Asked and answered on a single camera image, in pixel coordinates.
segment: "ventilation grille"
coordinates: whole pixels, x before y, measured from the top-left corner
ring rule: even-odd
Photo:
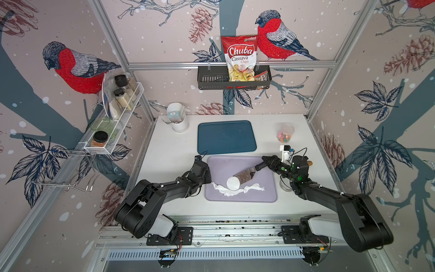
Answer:
[[[157,260],[160,248],[112,249],[108,260],[147,261]],[[178,260],[222,260],[222,259],[295,259],[304,258],[298,246],[261,248],[182,248]]]

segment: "black wall basket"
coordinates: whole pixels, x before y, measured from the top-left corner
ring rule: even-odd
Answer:
[[[261,74],[264,71],[268,72],[268,81],[233,81],[230,82],[228,67],[225,65],[198,66],[198,88],[200,90],[224,90],[224,89],[241,89],[241,90],[255,90],[257,86],[265,86],[268,89],[271,85],[272,75],[269,65],[255,66],[255,74]]]

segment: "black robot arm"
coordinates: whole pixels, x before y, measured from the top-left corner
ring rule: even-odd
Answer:
[[[187,198],[203,185],[211,183],[207,163],[195,157],[195,163],[175,181],[150,183],[141,180],[115,211],[115,220],[136,238],[143,237],[153,226],[161,206],[177,198]]]
[[[290,180],[297,196],[335,211],[343,237],[353,250],[362,252],[393,242],[390,228],[368,195],[345,194],[313,182],[308,178],[306,156],[294,156],[291,165],[282,163],[277,156],[263,156],[262,159],[263,162],[255,167],[257,171],[269,167]]]

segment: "white cup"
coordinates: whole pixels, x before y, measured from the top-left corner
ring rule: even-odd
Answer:
[[[181,119],[180,123],[171,123],[171,127],[175,132],[183,132],[189,128],[189,122],[186,118],[186,112],[183,109],[183,105],[180,103],[171,103],[166,109],[166,114],[171,111],[181,111]]]

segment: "wire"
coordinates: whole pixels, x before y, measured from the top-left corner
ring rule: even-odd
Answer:
[[[318,265],[319,263],[323,262],[323,261],[326,259],[326,257],[328,256],[329,252],[331,251],[331,244],[332,244],[332,238],[329,237],[329,247],[328,247],[328,252],[326,253],[325,257],[324,257],[322,260],[319,260],[317,263],[315,263],[315,264],[313,264],[313,265]]]

